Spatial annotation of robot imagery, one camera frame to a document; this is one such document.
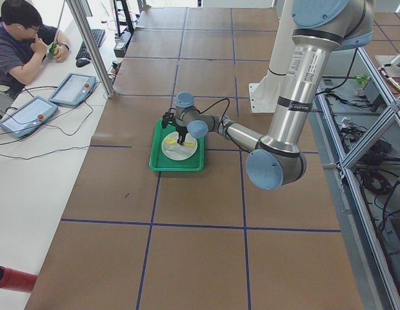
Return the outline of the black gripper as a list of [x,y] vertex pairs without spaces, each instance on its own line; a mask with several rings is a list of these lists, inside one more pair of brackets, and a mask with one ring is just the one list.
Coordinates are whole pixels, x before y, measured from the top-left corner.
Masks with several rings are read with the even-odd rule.
[[185,137],[186,137],[186,127],[184,126],[180,126],[180,125],[176,125],[176,131],[179,134],[179,138],[177,140],[178,143],[183,143],[185,142]]

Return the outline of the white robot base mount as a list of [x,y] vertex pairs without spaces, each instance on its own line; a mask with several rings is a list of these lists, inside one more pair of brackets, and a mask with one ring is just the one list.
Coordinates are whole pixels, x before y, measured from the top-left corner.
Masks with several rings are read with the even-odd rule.
[[259,83],[249,84],[252,113],[273,113],[275,111],[295,47],[292,41],[295,27],[292,18],[293,3],[292,0],[284,1],[266,76]]

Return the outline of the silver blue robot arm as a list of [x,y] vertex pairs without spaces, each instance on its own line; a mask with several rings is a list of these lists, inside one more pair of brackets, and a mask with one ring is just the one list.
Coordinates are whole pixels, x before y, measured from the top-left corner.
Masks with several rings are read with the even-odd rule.
[[202,138],[217,132],[249,152],[246,172],[264,190],[297,181],[306,170],[298,142],[330,54],[367,45],[373,32],[374,1],[294,1],[291,39],[294,51],[280,88],[268,134],[231,121],[224,114],[202,114],[188,92],[177,95],[169,121],[182,144],[187,134]]

